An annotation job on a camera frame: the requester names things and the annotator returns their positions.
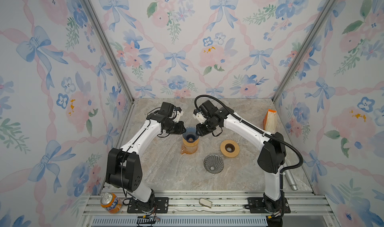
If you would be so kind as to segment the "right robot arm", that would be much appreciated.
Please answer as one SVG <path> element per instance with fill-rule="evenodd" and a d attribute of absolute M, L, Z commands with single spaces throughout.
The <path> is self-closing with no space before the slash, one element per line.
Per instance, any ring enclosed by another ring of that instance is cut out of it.
<path fill-rule="evenodd" d="M 278 132 L 267 132 L 251 124 L 224 104 L 218 108 L 210 100 L 195 106 L 194 118 L 199 122 L 196 125 L 199 136 L 212 134 L 218 127 L 226 128 L 248 140 L 260 151 L 257 163 L 265 174 L 265 209 L 274 216 L 282 215 L 286 206 L 282 173 L 287 155 L 284 137 Z"/>

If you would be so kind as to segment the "blue ribbed dripper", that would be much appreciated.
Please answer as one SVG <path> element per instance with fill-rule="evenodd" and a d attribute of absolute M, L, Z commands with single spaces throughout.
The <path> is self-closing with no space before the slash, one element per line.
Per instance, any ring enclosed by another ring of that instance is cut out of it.
<path fill-rule="evenodd" d="M 189 138 L 194 138 L 198 139 L 199 135 L 197 134 L 196 127 L 187 127 L 186 132 L 183 133 L 183 139 L 189 139 Z"/>

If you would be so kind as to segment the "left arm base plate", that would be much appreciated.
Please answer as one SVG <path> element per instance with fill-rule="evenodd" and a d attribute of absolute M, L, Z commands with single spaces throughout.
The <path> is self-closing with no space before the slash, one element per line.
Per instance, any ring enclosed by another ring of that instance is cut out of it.
<path fill-rule="evenodd" d="M 150 198 L 146 203 L 130 198 L 127 204 L 128 214 L 166 214 L 168 209 L 168 197 Z"/>

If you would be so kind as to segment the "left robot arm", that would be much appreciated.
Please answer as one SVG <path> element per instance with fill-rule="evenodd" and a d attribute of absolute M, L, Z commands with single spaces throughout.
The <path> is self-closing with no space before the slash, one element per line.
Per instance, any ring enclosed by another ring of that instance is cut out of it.
<path fill-rule="evenodd" d="M 143 181 L 140 156 L 150 143 L 161 134 L 182 135 L 186 133 L 180 120 L 183 111 L 171 103 L 163 102 L 146 116 L 141 129 L 121 148 L 109 151 L 106 182 L 116 188 L 122 188 L 133 198 L 134 204 L 143 212 L 155 207 L 155 193 Z"/>

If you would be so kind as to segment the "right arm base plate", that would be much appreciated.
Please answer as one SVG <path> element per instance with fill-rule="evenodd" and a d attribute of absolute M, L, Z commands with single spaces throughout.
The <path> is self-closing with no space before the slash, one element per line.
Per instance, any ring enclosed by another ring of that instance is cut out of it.
<path fill-rule="evenodd" d="M 265 200 L 263 197 L 249 197 L 244 208 L 250 210 L 252 214 L 274 214 L 282 209 L 282 200 Z"/>

